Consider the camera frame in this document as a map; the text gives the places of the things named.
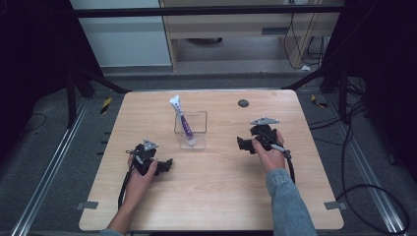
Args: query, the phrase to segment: hand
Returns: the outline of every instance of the hand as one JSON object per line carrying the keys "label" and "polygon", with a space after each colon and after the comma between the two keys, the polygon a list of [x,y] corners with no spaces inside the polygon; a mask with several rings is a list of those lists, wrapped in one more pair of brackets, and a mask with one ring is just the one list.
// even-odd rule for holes
{"label": "hand", "polygon": [[[284,138],[277,130],[276,137],[278,141],[284,145]],[[260,158],[265,173],[268,173],[276,168],[285,169],[285,156],[281,151],[277,149],[266,151],[264,147],[262,147],[261,143],[259,143],[257,140],[252,140],[252,146]]]}
{"label": "hand", "polygon": [[[128,165],[131,166],[133,156],[129,156]],[[142,176],[137,169],[134,169],[131,173],[129,183],[126,186],[126,194],[123,205],[129,207],[136,207],[148,190],[149,184],[153,178],[153,174],[156,171],[157,161],[154,160],[149,167],[146,175]]]}
{"label": "hand", "polygon": [[[128,164],[131,166],[133,156],[129,156]],[[131,173],[129,183],[126,186],[125,201],[120,206],[116,215],[108,224],[107,228],[117,231],[121,234],[126,234],[132,218],[135,214],[136,208],[148,190],[150,181],[156,171],[157,161],[154,160],[149,167],[148,173],[144,176],[134,169]]]}

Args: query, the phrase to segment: purple toothpaste tube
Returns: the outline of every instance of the purple toothpaste tube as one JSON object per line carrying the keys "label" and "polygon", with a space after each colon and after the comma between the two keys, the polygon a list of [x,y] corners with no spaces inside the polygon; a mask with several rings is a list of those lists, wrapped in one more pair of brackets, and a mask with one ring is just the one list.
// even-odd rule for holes
{"label": "purple toothpaste tube", "polygon": [[171,103],[172,107],[175,110],[175,113],[177,114],[177,119],[179,123],[181,124],[181,128],[184,131],[184,134],[187,137],[188,145],[193,146],[196,143],[196,140],[194,139],[193,132],[191,131],[190,125],[188,124],[182,112],[180,96],[176,94],[174,97],[169,99],[169,102]]}

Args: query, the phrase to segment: glass cup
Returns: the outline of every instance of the glass cup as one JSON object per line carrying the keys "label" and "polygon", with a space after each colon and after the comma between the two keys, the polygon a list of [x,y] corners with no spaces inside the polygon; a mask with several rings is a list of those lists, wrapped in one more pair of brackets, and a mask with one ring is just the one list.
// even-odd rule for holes
{"label": "glass cup", "polygon": [[175,115],[174,133],[181,149],[206,148],[206,132],[208,127],[208,113],[206,111],[183,111],[183,115],[193,133],[193,140],[184,133],[181,121]]}

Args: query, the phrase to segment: black metal pole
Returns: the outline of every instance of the black metal pole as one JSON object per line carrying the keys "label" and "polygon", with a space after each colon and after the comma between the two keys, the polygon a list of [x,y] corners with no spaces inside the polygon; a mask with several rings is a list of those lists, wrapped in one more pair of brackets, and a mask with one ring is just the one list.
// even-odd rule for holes
{"label": "black metal pole", "polygon": [[214,6],[214,7],[169,7],[131,9],[89,9],[53,12],[77,18],[113,17],[155,17],[155,16],[196,16],[236,14],[289,14],[289,13],[339,13],[352,10],[343,4],[331,5],[255,5],[255,6]]}

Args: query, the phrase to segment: denim sleeve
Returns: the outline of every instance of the denim sleeve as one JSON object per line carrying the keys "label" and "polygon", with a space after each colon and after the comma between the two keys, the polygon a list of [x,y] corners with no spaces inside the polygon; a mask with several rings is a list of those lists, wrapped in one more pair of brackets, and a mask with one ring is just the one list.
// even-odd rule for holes
{"label": "denim sleeve", "polygon": [[267,174],[272,200],[273,235],[317,235],[306,205],[285,169]]}
{"label": "denim sleeve", "polygon": [[114,230],[111,230],[111,229],[103,229],[100,231],[98,235],[99,236],[124,236],[123,234],[116,232]]}

